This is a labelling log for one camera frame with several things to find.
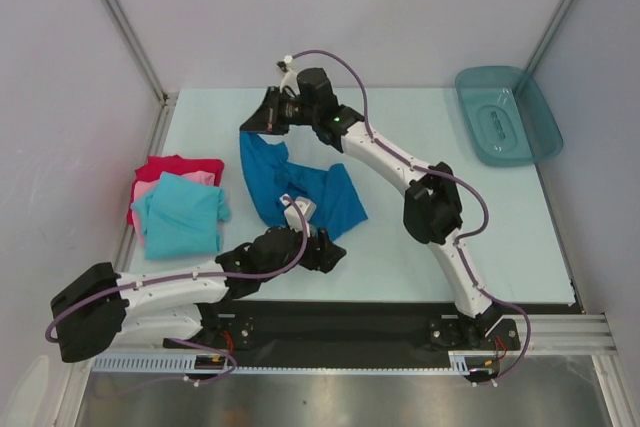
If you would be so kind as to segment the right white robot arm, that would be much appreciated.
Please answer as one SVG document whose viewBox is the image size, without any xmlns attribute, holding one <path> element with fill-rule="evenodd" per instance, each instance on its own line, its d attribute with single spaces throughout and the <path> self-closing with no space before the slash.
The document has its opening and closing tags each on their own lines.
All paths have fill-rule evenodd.
<svg viewBox="0 0 640 427">
<path fill-rule="evenodd" d="M 281 84 L 267 88 L 240 130 L 284 136 L 292 126 L 310 127 L 322 143 L 359 160 L 402 194 L 403 225 L 438 260 L 463 318 L 463 340 L 473 348 L 493 341 L 502 312 L 484 291 L 467 254 L 462 202 L 450 167 L 444 162 L 424 164 L 388 141 L 371 126 L 366 111 L 338 100 L 322 68 L 287 69 Z"/>
</svg>

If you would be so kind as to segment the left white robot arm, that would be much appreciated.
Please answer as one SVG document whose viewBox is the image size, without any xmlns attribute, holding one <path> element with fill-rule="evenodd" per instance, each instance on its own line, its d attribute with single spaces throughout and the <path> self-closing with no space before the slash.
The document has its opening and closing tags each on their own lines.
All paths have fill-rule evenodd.
<svg viewBox="0 0 640 427">
<path fill-rule="evenodd" d="M 113 345 L 164 348 L 221 347 L 233 339 L 217 311 L 296 266 L 331 272 L 346 256 L 326 229 L 306 234 L 272 227 L 251 242 L 203 264 L 169 274 L 118 273 L 95 264 L 50 302 L 45 330 L 65 363 L 96 357 Z"/>
</svg>

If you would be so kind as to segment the blue t shirt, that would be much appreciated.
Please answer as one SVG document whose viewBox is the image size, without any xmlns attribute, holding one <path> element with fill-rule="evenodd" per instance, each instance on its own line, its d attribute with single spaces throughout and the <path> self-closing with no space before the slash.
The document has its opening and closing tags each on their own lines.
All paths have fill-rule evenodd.
<svg viewBox="0 0 640 427">
<path fill-rule="evenodd" d="M 333 241 L 368 219 L 344 165 L 321 170 L 295 164 L 285 143 L 269 144 L 254 133 L 242 132 L 239 148 L 250 198 L 267 226 L 286 224 L 284 195 L 312 201 L 316 209 L 310 223 L 325 228 Z"/>
</svg>

